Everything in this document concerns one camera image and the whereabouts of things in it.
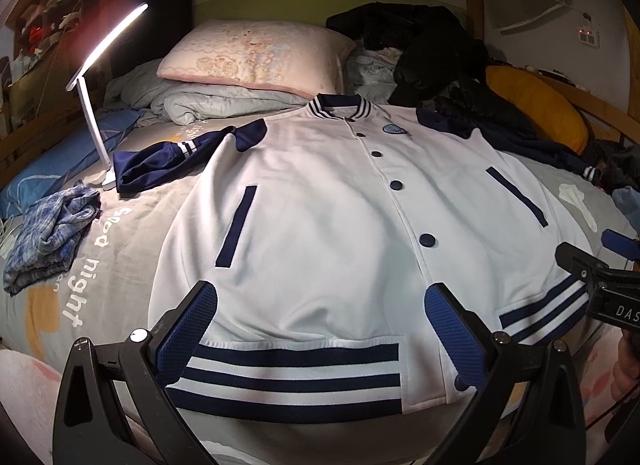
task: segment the desk lamp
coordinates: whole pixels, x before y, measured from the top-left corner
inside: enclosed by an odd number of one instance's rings
[[[133,10],[133,12],[125,17],[110,33],[108,33],[108,35],[98,44],[98,46],[95,47],[91,54],[89,54],[89,57],[86,58],[82,66],[71,78],[69,84],[66,85],[67,91],[71,91],[76,85],[78,85],[78,95],[80,97],[82,111],[84,111],[84,118],[86,119],[86,123],[89,127],[89,132],[91,132],[91,136],[94,139],[94,144],[98,151],[98,156],[100,156],[102,166],[106,171],[104,181],[102,182],[102,188],[104,190],[109,190],[115,187],[116,179],[113,172],[111,160],[109,158],[109,155],[107,154],[107,149],[104,146],[104,142],[102,141],[102,136],[100,135],[100,129],[98,129],[98,124],[95,121],[94,109],[91,106],[91,100],[89,99],[89,92],[86,88],[84,74],[89,68],[91,68],[98,57],[100,57],[100,55],[104,53],[109,45],[124,31],[124,29],[127,28],[131,23],[133,23],[133,21],[135,21],[136,18],[140,14],[142,14],[142,12],[144,12],[147,7],[148,5],[146,3],[142,3],[141,5],[137,6],[135,10]]]

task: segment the navy blue sleeve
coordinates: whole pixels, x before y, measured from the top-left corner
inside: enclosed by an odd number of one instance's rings
[[[166,184],[207,163],[226,135],[236,137],[236,149],[242,153],[256,146],[266,133],[266,123],[258,119],[239,128],[227,126],[204,133],[193,140],[158,142],[138,152],[114,152],[116,188],[120,194],[132,196]]]

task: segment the striped waistband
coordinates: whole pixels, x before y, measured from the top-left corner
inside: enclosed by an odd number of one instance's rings
[[[584,283],[567,273],[541,299],[503,312],[500,323],[515,342],[546,345],[584,316],[588,299]]]
[[[176,407],[280,423],[333,423],[402,413],[399,345],[312,350],[198,346]]]

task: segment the pillow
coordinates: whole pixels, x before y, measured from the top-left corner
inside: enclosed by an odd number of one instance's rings
[[[98,118],[107,151],[133,129],[142,112],[123,110]],[[62,188],[64,183],[98,160],[89,129],[84,125],[61,140],[18,173],[0,192],[0,218],[20,216],[34,202]]]
[[[583,152],[589,139],[584,119],[567,99],[544,81],[511,66],[488,66],[486,83],[500,97],[527,114],[540,137],[560,142],[578,154]]]
[[[343,93],[351,39],[319,26],[212,20],[188,33],[158,67],[165,79],[279,90],[312,99]]]

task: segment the yellow pillow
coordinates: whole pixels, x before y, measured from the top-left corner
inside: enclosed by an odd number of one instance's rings
[[[583,152],[589,139],[584,119],[551,86],[511,66],[488,66],[486,83],[531,118],[540,138],[560,142],[578,154]]]

